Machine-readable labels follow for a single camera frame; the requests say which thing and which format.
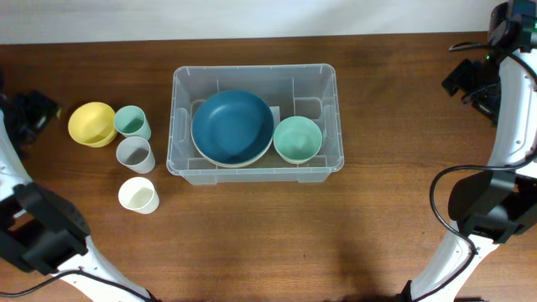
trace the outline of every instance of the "blue plate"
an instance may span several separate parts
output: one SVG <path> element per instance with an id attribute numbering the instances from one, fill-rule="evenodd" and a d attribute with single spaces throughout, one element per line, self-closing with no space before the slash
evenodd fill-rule
<path id="1" fill-rule="evenodd" d="M 192 122 L 194 145 L 215 164 L 250 164 L 267 151 L 273 133 L 269 105 L 247 91 L 224 91 L 209 97 Z"/>

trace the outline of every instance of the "clear storage box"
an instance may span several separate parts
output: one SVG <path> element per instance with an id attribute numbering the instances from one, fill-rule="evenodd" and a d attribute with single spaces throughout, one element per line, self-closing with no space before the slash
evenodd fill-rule
<path id="1" fill-rule="evenodd" d="M 241 89 L 279 107 L 280 119 L 303 116 L 323 133 L 321 151 L 305 164 L 289 164 L 274 149 L 241 169 L 217 167 L 192 142 L 190 127 L 197 108 L 220 91 Z M 166 165 L 171 174 L 193 185 L 221 182 L 322 182 L 343 167 L 343 143 L 336 72 L 328 64 L 266 66 L 183 66 L 174 73 Z"/>

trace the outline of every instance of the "green bowl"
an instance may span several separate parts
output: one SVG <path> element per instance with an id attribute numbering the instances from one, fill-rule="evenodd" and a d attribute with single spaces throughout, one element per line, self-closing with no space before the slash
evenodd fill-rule
<path id="1" fill-rule="evenodd" d="M 274 131 L 274 147 L 286 162 L 303 164 L 319 153 L 322 133 L 306 117 L 288 117 Z"/>

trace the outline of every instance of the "wooden table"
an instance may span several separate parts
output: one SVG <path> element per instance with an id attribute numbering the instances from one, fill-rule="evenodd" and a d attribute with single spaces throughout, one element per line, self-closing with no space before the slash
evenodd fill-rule
<path id="1" fill-rule="evenodd" d="M 166 302 L 336 301 L 398 293 L 428 263 L 446 231 L 428 202 L 432 178 L 454 164 L 485 164 L 496 129 L 450 98 L 441 82 L 461 59 L 447 48 L 485 34 L 402 34 L 304 39 L 1 46 L 6 92 L 38 89 L 63 109 L 24 162 L 38 183 L 85 215 L 101 252 Z M 165 168 L 172 75 L 182 65 L 326 62 L 336 68 L 345 166 L 318 185 L 192 186 Z M 149 216 L 124 210 L 135 173 L 105 148 L 72 141 L 74 108 L 100 101 L 142 107 L 153 129 L 161 199 Z M 437 190 L 446 198 L 455 181 Z M 537 232 L 512 238 L 471 276 L 461 296 L 531 301 Z M 44 280 L 0 262 L 0 290 Z M 87 301 L 63 282 L 20 301 Z"/>

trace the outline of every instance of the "yellow plate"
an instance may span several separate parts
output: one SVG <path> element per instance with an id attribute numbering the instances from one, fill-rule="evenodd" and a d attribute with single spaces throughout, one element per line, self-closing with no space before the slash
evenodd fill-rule
<path id="1" fill-rule="evenodd" d="M 114 110 L 102 102 L 90 102 L 70 116 L 69 135 L 75 142 L 99 148 L 108 145 L 117 135 Z"/>

